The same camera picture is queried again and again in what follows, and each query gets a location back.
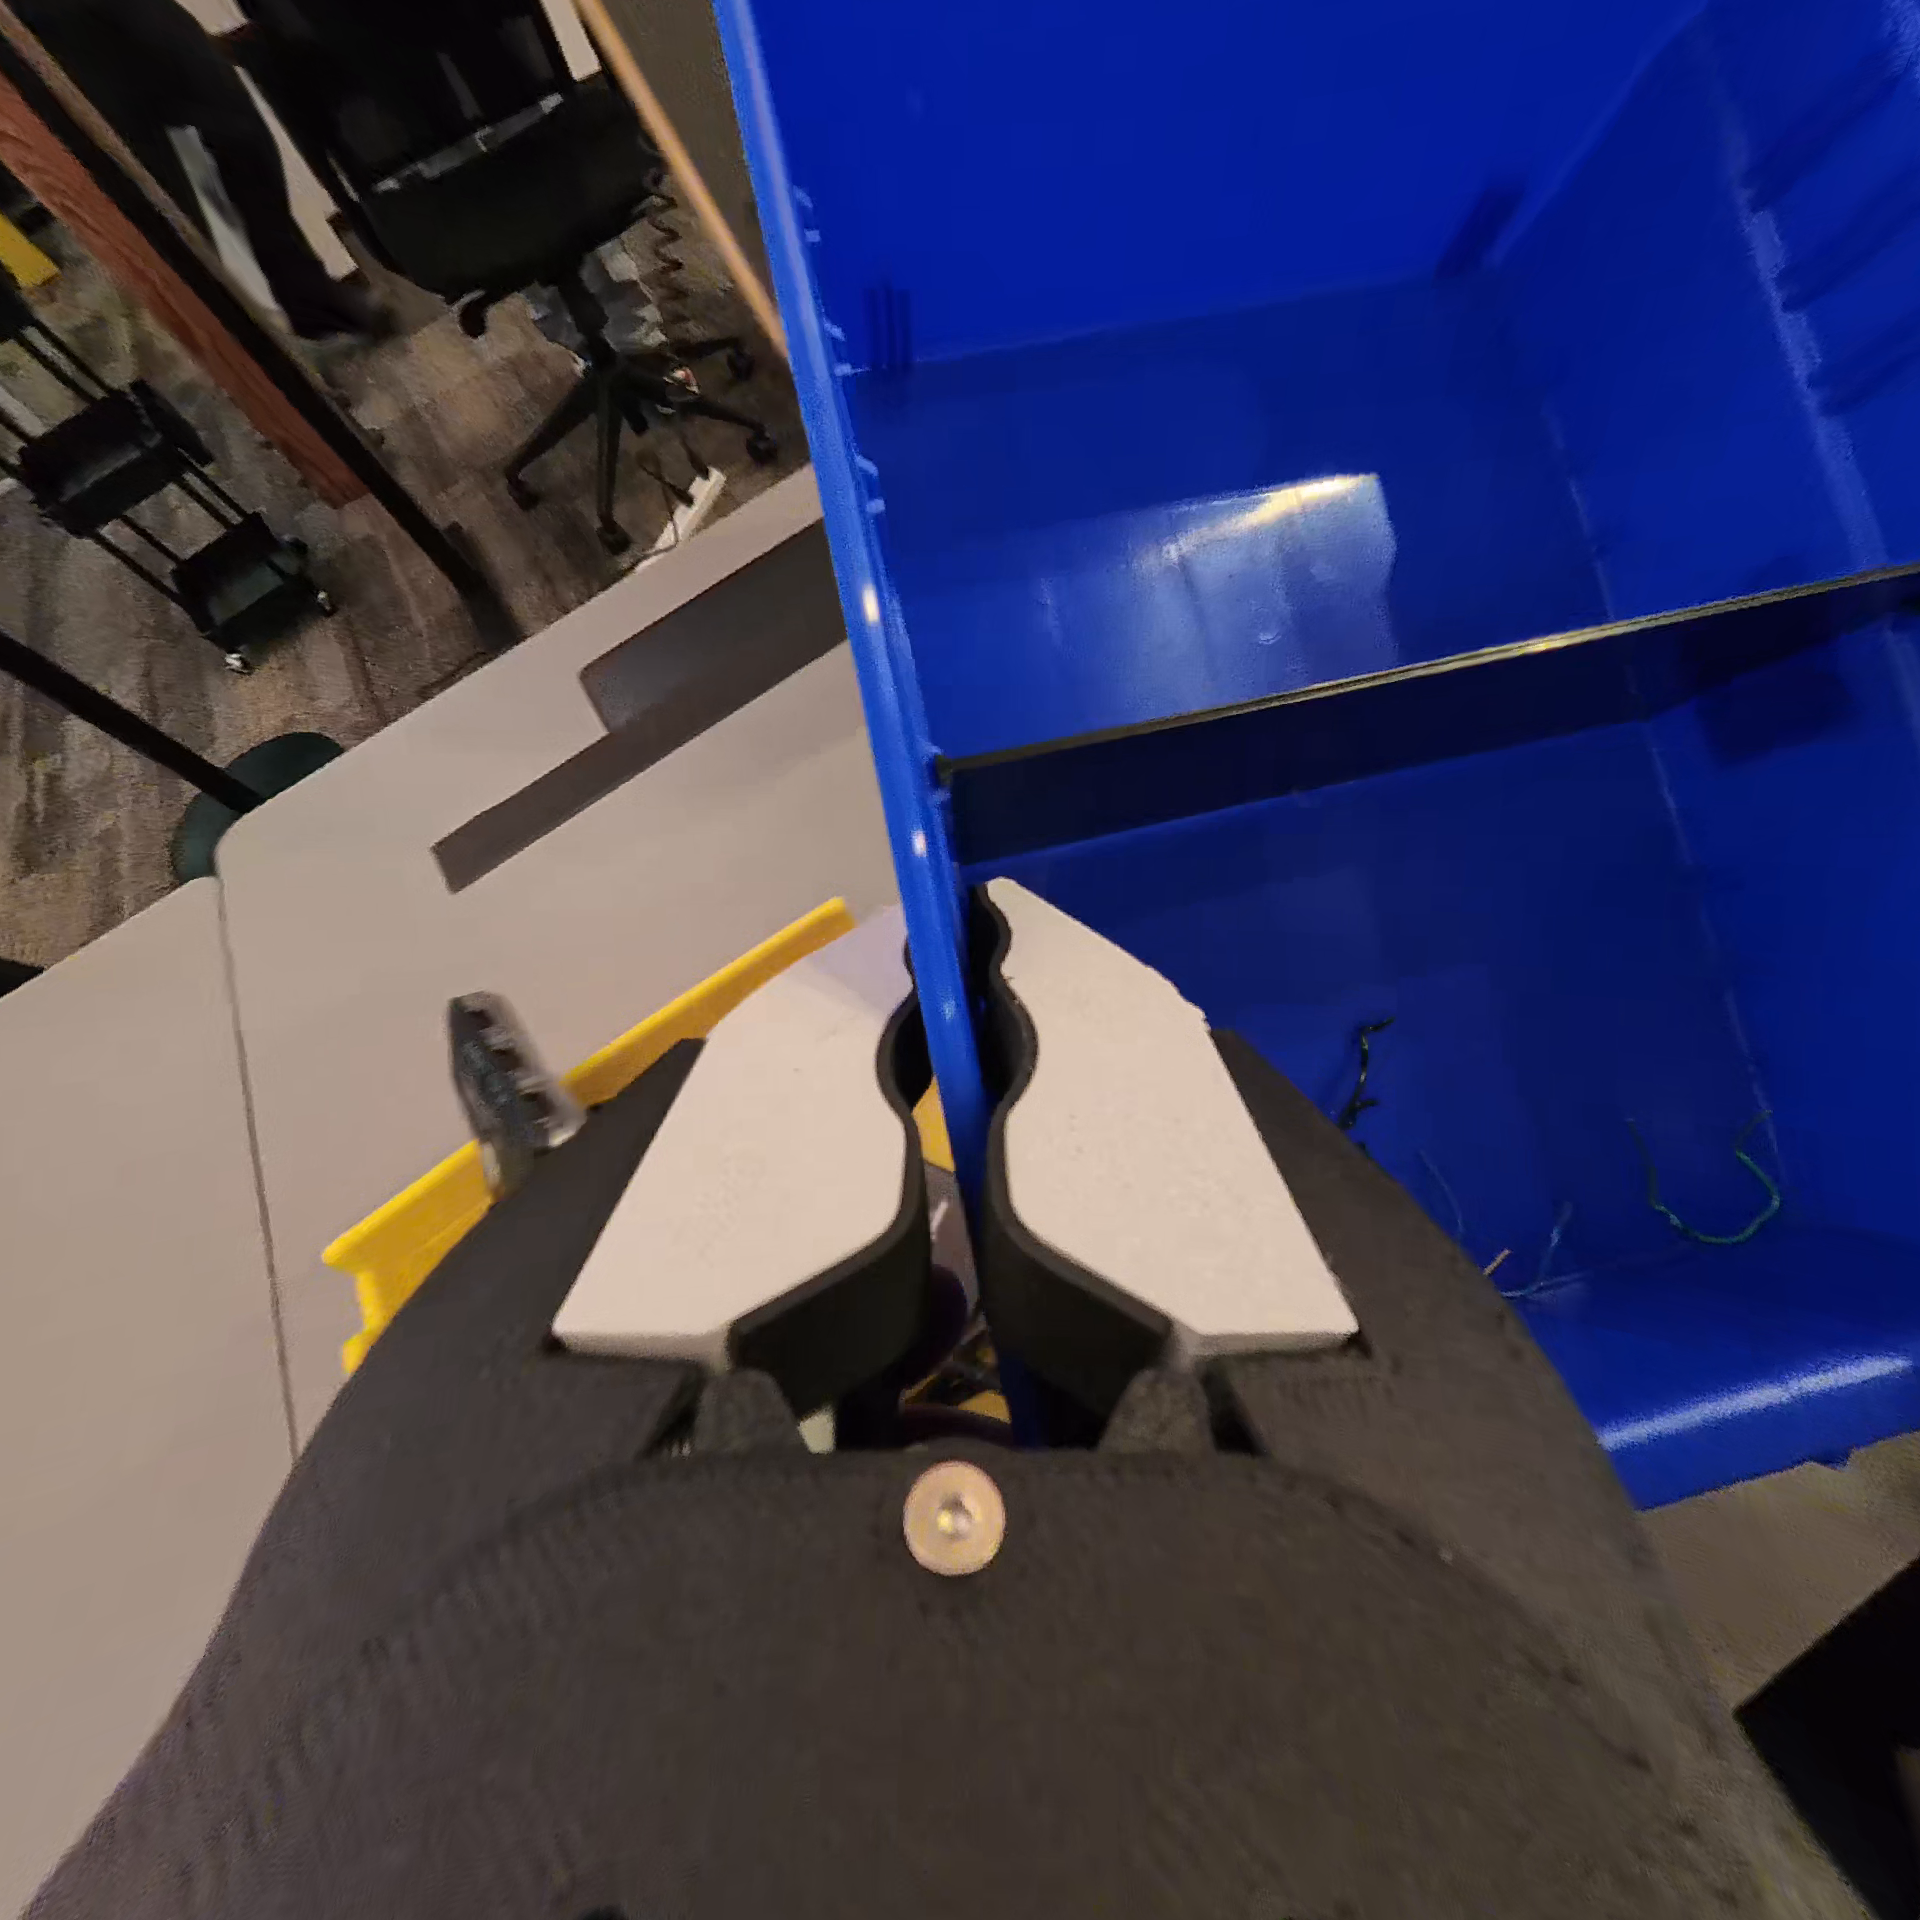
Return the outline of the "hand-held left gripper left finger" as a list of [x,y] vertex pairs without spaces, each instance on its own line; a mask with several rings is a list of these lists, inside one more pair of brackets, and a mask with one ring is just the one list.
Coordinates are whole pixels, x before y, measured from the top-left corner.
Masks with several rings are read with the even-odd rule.
[[568,1354],[760,1371],[810,1417],[912,1350],[928,1048],[899,906],[705,1041],[553,1321]]

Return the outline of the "black office chair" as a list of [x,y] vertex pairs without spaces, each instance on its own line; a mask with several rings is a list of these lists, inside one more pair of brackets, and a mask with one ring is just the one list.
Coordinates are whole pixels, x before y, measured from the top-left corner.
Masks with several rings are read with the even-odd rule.
[[772,430],[712,398],[699,366],[756,370],[736,334],[689,330],[681,207],[639,114],[604,75],[579,78],[544,4],[372,3],[313,8],[328,71],[328,168],[375,258],[449,305],[480,339],[522,298],[575,361],[562,402],[508,460],[511,500],[532,510],[528,471],[593,433],[593,528],[623,559],[623,442],[659,430],[680,443],[689,487],[664,471],[668,514],[690,513],[708,464],[690,423],[736,433],[756,467]]

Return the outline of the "black bin divider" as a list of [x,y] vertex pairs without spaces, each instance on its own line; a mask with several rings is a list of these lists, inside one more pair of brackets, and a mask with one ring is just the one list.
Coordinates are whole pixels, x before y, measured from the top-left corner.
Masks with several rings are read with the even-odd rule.
[[1918,568],[1514,641],[1137,727],[936,764],[962,870],[1438,762],[1646,722],[1913,617]]

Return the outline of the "yellow storage bin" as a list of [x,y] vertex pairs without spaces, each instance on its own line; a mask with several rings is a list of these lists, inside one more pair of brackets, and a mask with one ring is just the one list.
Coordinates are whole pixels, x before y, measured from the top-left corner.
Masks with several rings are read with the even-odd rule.
[[[811,907],[569,1067],[560,1078],[566,1103],[585,1111],[608,1105],[674,1044],[707,1039],[768,980],[857,930],[866,930],[866,923],[852,918],[847,900],[833,899]],[[491,1163],[480,1144],[480,1128],[480,1121],[468,1121],[471,1137],[462,1147],[326,1250],[328,1266],[352,1281],[364,1321],[344,1345],[347,1374],[362,1364],[449,1250],[490,1211]]]

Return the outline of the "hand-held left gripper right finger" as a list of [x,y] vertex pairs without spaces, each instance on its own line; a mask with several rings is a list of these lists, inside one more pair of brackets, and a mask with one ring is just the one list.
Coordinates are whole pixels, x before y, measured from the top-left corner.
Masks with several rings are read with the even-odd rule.
[[972,896],[993,1116],[978,1281],[1041,1434],[1103,1434],[1146,1377],[1362,1354],[1207,1014],[1016,878]]

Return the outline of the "white power strip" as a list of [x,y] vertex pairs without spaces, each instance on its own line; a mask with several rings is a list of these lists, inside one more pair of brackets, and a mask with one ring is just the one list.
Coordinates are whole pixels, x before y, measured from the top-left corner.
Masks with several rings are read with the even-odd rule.
[[636,553],[628,560],[625,560],[623,568],[626,572],[639,572],[664,560],[668,553],[683,550],[683,545],[698,537],[702,528],[707,528],[707,523],[713,519],[728,490],[730,478],[721,468],[702,468],[698,475],[694,475],[689,490],[672,495],[674,505],[652,545],[647,550],[636,550]]

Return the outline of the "blue storage bin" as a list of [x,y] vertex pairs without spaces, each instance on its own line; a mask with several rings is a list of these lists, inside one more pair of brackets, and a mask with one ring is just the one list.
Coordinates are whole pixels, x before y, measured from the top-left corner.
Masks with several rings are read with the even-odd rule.
[[718,4],[954,1144],[975,889],[1459,1236],[1644,1507],[1915,1434],[1915,615],[978,870],[937,760],[1915,566],[1915,4]]

